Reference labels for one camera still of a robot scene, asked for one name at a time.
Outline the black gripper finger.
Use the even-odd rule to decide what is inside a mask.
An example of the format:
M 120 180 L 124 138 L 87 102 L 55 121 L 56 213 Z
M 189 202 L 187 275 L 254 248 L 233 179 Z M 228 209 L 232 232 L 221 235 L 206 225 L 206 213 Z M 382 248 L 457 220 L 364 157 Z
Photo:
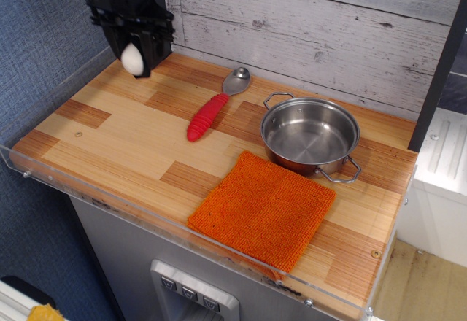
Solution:
M 142 58 L 142 72 L 135 74 L 135 77 L 149 77 L 161 61 L 160 53 L 163 51 L 160 42 L 151 33 L 142 32 L 133 36 L 133 44 Z
M 124 49 L 129 44 L 141 52 L 139 35 L 135 26 L 104 26 L 103 31 L 117 59 L 121 59 Z

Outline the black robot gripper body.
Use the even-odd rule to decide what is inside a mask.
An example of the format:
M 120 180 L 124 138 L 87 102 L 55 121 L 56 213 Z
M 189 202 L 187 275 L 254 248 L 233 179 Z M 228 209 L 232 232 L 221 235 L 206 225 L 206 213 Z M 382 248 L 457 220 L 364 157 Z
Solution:
M 153 0 L 86 0 L 96 26 L 135 26 L 137 32 L 153 33 Z

